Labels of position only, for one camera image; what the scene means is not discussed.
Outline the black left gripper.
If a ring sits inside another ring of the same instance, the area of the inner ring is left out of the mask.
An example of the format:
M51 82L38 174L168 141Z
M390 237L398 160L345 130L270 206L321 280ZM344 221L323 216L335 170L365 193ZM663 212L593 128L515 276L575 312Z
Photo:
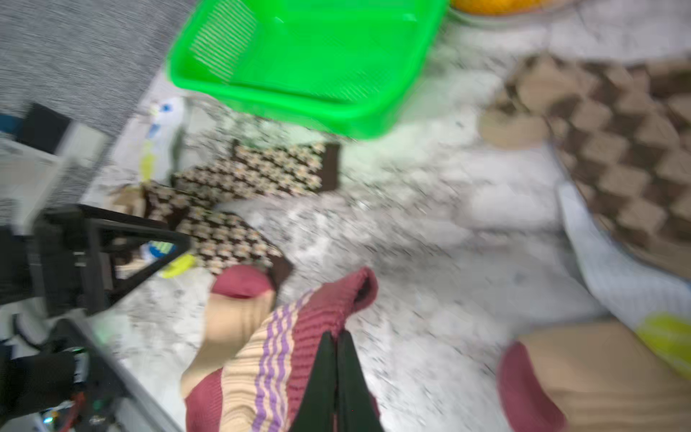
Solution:
M82 205L80 270L63 227L42 214L28 235L1 228L1 304L38 298L49 317L99 313L183 257L191 238L165 223Z

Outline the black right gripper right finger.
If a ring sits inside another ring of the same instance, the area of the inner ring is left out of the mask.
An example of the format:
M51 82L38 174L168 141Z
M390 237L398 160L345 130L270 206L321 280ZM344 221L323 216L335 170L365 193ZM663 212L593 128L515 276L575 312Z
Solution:
M383 432L374 396L370 394L351 334L344 330L337 342L338 432Z

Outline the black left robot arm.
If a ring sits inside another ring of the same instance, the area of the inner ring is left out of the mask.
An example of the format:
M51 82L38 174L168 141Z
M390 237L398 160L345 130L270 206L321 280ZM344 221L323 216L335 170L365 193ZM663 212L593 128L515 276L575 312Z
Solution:
M27 415L45 431L129 428L131 403L156 431L176 423L102 347L86 318L115 306L182 257L190 238L160 221L82 204L39 213L29 232L1 230L1 302L36 300L50 319L33 341L20 318L1 341L1 421Z

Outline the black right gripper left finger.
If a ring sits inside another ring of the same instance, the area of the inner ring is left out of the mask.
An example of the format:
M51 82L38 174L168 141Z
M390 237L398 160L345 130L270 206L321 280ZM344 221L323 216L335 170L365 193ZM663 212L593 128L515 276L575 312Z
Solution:
M290 432L332 432L337 397L337 354L330 332L320 339L310 379Z

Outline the brown checkered argyle sock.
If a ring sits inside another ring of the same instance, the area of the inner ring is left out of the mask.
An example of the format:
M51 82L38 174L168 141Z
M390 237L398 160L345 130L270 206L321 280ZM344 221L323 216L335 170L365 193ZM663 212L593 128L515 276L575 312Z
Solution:
M500 149L550 142L597 226L690 275L690 59L523 60L480 117Z

